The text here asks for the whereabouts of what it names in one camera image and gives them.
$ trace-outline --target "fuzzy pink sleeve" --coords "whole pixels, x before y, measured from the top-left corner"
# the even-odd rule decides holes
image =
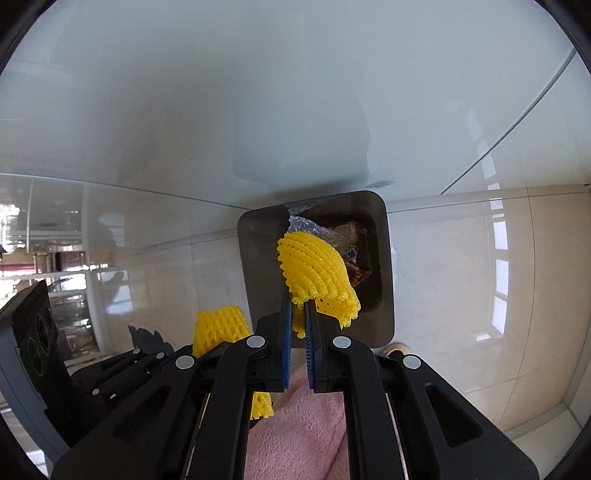
[[[273,408],[249,433],[245,480],[324,480],[345,436],[343,395],[312,392],[304,366]]]

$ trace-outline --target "yellow foam fruit sleeve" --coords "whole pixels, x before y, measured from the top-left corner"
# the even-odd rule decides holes
[[[351,326],[361,304],[349,282],[345,262],[339,253],[324,240],[306,232],[286,233],[277,242],[279,262],[285,283],[291,292],[295,321],[292,329],[303,338],[301,309],[305,302],[314,300],[316,310],[335,317],[342,328]]]
[[[251,334],[242,309],[236,305],[197,312],[193,337],[193,356],[199,358],[222,342],[236,342]],[[255,392],[251,420],[273,416],[271,394]]]

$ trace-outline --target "trash can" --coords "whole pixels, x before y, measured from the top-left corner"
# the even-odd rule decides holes
[[[290,205],[305,205],[298,215],[331,227],[355,220],[367,230],[360,238],[360,262],[372,273],[356,288],[361,310],[345,334],[378,348],[394,336],[394,288],[388,216],[382,198],[374,192],[340,193],[287,205],[250,210],[238,220],[238,242],[252,325],[278,312],[285,289],[277,260],[277,241],[290,226]]]

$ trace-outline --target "pink fleece clothing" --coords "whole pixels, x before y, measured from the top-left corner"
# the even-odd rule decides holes
[[[346,480],[349,478],[345,407],[341,393],[315,394],[306,367],[273,404],[275,416],[248,436],[246,480]]]

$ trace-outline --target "pink fabric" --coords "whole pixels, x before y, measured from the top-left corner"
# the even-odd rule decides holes
[[[306,366],[248,436],[246,480],[345,480],[349,478],[345,407],[341,393],[315,394]]]

